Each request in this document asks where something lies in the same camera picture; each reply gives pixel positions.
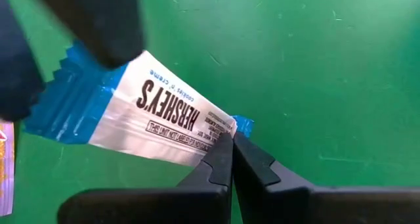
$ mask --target hershey's wrapper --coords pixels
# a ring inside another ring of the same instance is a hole
[[[26,130],[64,143],[89,143],[194,166],[236,120],[149,52],[105,71],[78,42],[48,82]],[[252,121],[239,117],[248,134]]]
[[[0,216],[12,213],[14,188],[13,123],[0,122]]]

